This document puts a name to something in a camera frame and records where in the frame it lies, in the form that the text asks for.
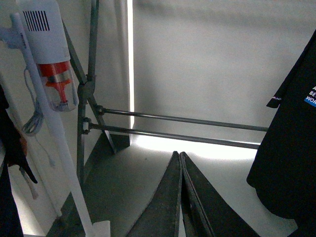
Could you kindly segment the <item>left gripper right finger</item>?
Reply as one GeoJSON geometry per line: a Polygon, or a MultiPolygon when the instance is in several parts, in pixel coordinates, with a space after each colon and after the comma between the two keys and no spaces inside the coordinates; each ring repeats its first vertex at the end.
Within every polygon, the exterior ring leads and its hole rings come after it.
{"type": "Polygon", "coordinates": [[[181,205],[188,237],[257,237],[258,234],[224,201],[185,153],[181,205]]]}

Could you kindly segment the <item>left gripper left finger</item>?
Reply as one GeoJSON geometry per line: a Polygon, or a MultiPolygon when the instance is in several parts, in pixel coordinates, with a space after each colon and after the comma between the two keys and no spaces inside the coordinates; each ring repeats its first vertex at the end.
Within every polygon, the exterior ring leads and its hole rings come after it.
{"type": "Polygon", "coordinates": [[[126,234],[128,237],[179,235],[182,176],[180,155],[174,151],[153,197],[126,234]]]}

